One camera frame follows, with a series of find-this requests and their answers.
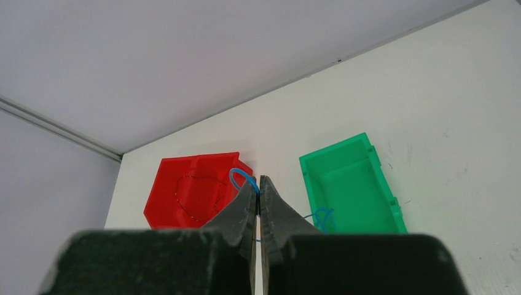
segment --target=red container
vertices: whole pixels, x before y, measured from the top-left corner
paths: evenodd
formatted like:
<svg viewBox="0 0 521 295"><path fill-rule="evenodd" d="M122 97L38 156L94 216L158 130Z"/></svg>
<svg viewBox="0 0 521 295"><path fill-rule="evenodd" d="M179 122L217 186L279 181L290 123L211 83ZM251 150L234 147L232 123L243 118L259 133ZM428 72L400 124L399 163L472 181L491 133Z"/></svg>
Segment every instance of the red container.
<svg viewBox="0 0 521 295"><path fill-rule="evenodd" d="M153 229L201 227L226 207L238 191L229 180L232 168L252 175L239 152L161 160L144 214ZM242 186L245 178L234 174Z"/></svg>

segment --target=green plastic box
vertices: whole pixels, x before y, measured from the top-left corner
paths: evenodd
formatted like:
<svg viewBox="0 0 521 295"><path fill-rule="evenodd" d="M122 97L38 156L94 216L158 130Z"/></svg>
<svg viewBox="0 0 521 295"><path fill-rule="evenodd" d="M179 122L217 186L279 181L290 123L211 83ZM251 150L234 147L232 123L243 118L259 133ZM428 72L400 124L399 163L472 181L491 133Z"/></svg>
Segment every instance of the green plastic box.
<svg viewBox="0 0 521 295"><path fill-rule="evenodd" d="M311 212L333 209L329 233L407 233L398 200L365 133L300 157ZM319 227L316 216L313 222Z"/></svg>

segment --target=blue cable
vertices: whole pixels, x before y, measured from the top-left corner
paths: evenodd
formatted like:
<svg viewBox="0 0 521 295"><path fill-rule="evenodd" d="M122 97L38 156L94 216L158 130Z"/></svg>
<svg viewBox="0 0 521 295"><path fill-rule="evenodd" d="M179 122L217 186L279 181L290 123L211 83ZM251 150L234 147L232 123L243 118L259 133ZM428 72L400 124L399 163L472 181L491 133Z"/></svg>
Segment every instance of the blue cable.
<svg viewBox="0 0 521 295"><path fill-rule="evenodd" d="M251 184L251 186L253 187L253 189L255 189L255 193L257 194L257 196L259 196L261 193L261 190L259 189L259 186L257 185L257 183L255 182L255 180L253 180L253 178L248 175L246 172L244 172L243 170L239 169L239 168L232 168L230 170L230 173L228 174L228 177L230 178L230 181L232 182L232 185L238 190L238 191L241 191L241 187L235 182L235 179L233 178L233 174L234 173L239 173L241 174L242 176L244 176L244 178L246 178L246 180ZM321 220L320 218L320 215L318 214L319 212L326 212L326 215L324 216L324 219ZM326 209L326 208L320 208L320 209L317 209L314 213L310 214L310 215L306 215L304 216L304 218L309 218L309 217L312 217L314 216L316 218L316 223L318 223L320 229L325 232L327 234L327 230L326 230L326 221L327 221L327 218L333 213L333 209ZM333 228L336 229L337 226L335 224L335 221L333 220L332 216L331 216L331 222L333 223Z"/></svg>
<svg viewBox="0 0 521 295"><path fill-rule="evenodd" d="M233 178L233 174L234 173L239 173L241 174L242 176L244 176L244 178L246 178L246 180L251 184L251 186L253 187L253 189L255 189L255 193L257 193L257 196L259 196L261 193L261 190L259 189L259 186L257 186L257 183L255 182L255 180L253 180L253 178L248 175L246 172L244 172L243 170L239 169L239 168L232 168L230 170L230 173L228 174L228 177L230 178L230 181L232 182L233 186L238 190L238 191L241 191L241 187L235 182L235 179Z"/></svg>
<svg viewBox="0 0 521 295"><path fill-rule="evenodd" d="M324 219L322 220L320 218L320 215L318 214L319 212L326 212L326 215L324 216ZM310 215L306 215L304 216L304 218L308 218L308 217L312 217L314 216L316 218L316 223L318 224L318 226L320 227L320 229L325 232L327 234L327 230L326 230L326 221L327 221L327 218L329 216L331 216L331 222L333 223L333 228L336 229L337 226L335 224L335 221L333 220L332 218L332 214L333 213L333 209L325 209L325 208L320 208L320 209L317 209L314 213L310 214Z"/></svg>

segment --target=gray wall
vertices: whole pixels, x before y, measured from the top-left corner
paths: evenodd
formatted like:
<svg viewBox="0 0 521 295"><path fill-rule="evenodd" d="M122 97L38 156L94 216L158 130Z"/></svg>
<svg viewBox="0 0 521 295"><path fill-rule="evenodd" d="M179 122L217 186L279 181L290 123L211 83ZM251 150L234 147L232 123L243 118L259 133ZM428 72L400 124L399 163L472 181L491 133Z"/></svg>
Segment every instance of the gray wall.
<svg viewBox="0 0 521 295"><path fill-rule="evenodd" d="M0 92L128 152L482 1L2 0Z"/></svg>
<svg viewBox="0 0 521 295"><path fill-rule="evenodd" d="M0 294L34 294L73 232L103 228L118 170L0 112Z"/></svg>

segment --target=white wall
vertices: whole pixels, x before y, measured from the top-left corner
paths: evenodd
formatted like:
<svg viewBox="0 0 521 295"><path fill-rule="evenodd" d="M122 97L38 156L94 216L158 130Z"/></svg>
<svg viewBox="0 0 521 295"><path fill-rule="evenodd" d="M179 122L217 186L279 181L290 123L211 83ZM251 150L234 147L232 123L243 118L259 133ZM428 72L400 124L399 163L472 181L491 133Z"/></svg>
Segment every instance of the white wall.
<svg viewBox="0 0 521 295"><path fill-rule="evenodd" d="M484 0L2 0L0 93L129 151Z"/></svg>
<svg viewBox="0 0 521 295"><path fill-rule="evenodd" d="M161 158L228 151L309 214L299 156L367 132L409 230L473 294L521 294L520 28L492 0L125 154L106 227L148 227Z"/></svg>
<svg viewBox="0 0 521 295"><path fill-rule="evenodd" d="M103 227L118 170L0 112L0 294L34 294L73 232Z"/></svg>

